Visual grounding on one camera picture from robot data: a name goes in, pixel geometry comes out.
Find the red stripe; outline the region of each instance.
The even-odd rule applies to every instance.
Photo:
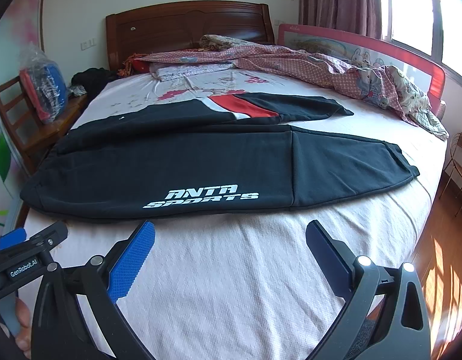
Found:
[[[224,94],[221,96],[210,96],[220,107],[223,107],[231,112],[238,112],[240,114],[246,114],[250,117],[271,117],[279,116],[276,112],[268,111],[267,109],[258,107],[257,105],[251,104],[246,100],[240,99],[239,97],[231,94]]]

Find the sunlight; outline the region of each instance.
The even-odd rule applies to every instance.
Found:
[[[430,321],[431,348],[434,348],[439,334],[444,292],[443,250],[436,240],[434,240],[434,250],[436,253],[436,266],[429,271],[424,291],[424,299],[426,300],[429,314],[432,315],[432,320]]]
[[[462,75],[462,4],[441,0],[443,12],[443,63]]]
[[[448,322],[444,337],[444,347],[454,340],[460,332],[462,326],[462,285],[460,278],[455,270],[451,267],[453,275],[451,285],[452,297],[449,304]]]
[[[382,4],[382,23],[383,23],[383,35],[382,38],[386,38],[388,36],[388,25],[389,25],[389,0],[381,0]]]
[[[431,55],[433,44],[432,0],[393,0],[393,39]]]

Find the white stripe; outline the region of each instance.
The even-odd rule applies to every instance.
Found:
[[[236,119],[245,119],[246,117],[249,117],[249,115],[246,114],[240,114],[239,112],[232,112],[228,111],[227,109],[221,107],[220,105],[216,104],[214,101],[212,101],[209,97],[201,97],[198,99],[200,102],[202,102],[206,107],[209,109],[212,109],[213,111],[218,111],[218,112],[231,112],[234,114]]]

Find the window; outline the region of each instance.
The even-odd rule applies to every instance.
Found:
[[[383,39],[443,65],[462,82],[462,0],[381,0]]]

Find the wooden chair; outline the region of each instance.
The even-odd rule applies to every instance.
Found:
[[[459,132],[457,134],[454,135],[454,137],[452,138],[451,140],[451,144],[449,146],[449,154],[451,155],[451,159],[449,160],[448,164],[446,165],[446,167],[444,168],[444,170],[448,169],[448,166],[453,163],[453,170],[451,171],[451,174],[449,176],[449,180],[448,182],[446,183],[446,186],[444,187],[443,191],[441,192],[441,194],[439,195],[439,198],[441,198],[441,196],[443,195],[444,191],[446,190],[446,188],[448,187],[449,185],[449,182],[451,181],[451,176],[453,176],[453,172],[454,170],[456,169],[457,173],[461,176],[462,178],[462,165],[459,164],[459,162],[457,161],[456,159],[456,149],[460,148],[460,151],[462,151],[462,132]],[[457,216],[457,214],[460,213],[462,209],[462,205],[460,207],[459,210],[457,210],[456,212],[456,215],[454,216]]]
[[[19,84],[21,93],[11,101],[4,104],[1,93],[15,84]],[[8,113],[23,101],[26,104],[26,112],[19,116],[14,123],[11,123]],[[30,175],[36,172],[39,163],[47,155],[57,140],[68,132],[74,122],[81,115],[85,105],[86,95],[69,99],[68,105],[63,113],[61,113],[54,122],[45,125],[40,121],[36,109],[21,84],[19,76],[14,77],[3,85],[0,85],[0,117],[9,137],[11,138],[11,141],[18,149],[19,154],[21,154],[24,166]],[[29,120],[34,122],[37,127],[37,131],[32,133],[26,142],[23,142],[23,140],[19,137],[17,130]],[[42,155],[37,161],[33,160],[33,157],[39,155],[40,152],[44,152],[44,155]]]

